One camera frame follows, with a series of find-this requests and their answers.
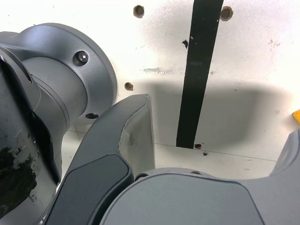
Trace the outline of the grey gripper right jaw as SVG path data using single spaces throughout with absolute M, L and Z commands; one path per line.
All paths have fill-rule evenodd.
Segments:
M 292 132 L 268 177 L 225 180 L 180 170 L 147 176 L 109 206 L 103 225 L 297 225 L 300 133 Z

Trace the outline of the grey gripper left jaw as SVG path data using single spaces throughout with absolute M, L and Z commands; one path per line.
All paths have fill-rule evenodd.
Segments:
M 155 168 L 151 98 L 132 95 L 89 128 L 47 216 L 48 225 L 98 225 L 114 199 Z

